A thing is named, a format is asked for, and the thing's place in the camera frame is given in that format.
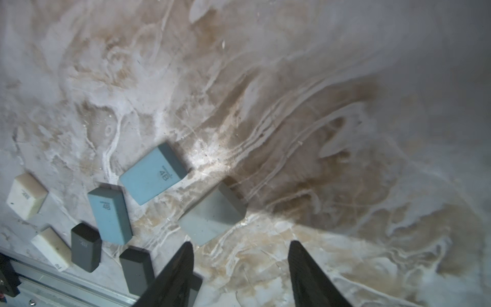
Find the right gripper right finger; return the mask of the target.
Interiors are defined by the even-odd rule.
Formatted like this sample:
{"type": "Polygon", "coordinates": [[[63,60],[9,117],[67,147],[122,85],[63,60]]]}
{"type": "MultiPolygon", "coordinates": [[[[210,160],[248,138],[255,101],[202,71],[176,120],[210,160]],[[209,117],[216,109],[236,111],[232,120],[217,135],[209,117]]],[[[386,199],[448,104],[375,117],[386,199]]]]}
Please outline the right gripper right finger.
{"type": "Polygon", "coordinates": [[[288,264],[296,306],[352,306],[297,240],[290,243],[288,264]]]}

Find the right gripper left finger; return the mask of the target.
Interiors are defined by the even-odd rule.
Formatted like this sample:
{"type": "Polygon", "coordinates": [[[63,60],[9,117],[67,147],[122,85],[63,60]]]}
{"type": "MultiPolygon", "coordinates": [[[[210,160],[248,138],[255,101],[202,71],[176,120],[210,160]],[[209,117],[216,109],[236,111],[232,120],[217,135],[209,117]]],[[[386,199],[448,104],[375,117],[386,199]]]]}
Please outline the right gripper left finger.
{"type": "Polygon", "coordinates": [[[193,270],[193,245],[187,241],[133,307],[188,306],[193,270]]]}

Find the grey eraser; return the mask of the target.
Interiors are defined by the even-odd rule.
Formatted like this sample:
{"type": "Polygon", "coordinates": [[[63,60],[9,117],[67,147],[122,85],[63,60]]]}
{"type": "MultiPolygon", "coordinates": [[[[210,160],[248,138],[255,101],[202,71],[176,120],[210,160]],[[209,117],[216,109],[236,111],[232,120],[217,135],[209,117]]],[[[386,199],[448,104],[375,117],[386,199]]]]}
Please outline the grey eraser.
{"type": "Polygon", "coordinates": [[[202,246],[241,222],[246,212],[246,204],[222,182],[186,210],[178,225],[194,244],[202,246]]]}

